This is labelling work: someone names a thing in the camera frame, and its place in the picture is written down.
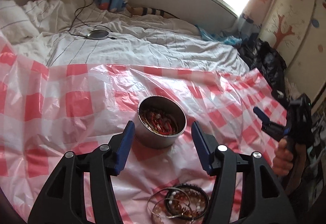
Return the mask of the right hand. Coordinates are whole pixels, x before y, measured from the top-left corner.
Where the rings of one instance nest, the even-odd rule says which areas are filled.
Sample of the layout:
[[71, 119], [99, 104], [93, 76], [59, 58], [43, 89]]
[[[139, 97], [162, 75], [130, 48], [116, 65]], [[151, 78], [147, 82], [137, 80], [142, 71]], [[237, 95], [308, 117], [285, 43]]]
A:
[[286, 176], [293, 168], [293, 154], [287, 149], [287, 141], [280, 140], [277, 149], [274, 150], [275, 157], [272, 160], [272, 170], [277, 176]]

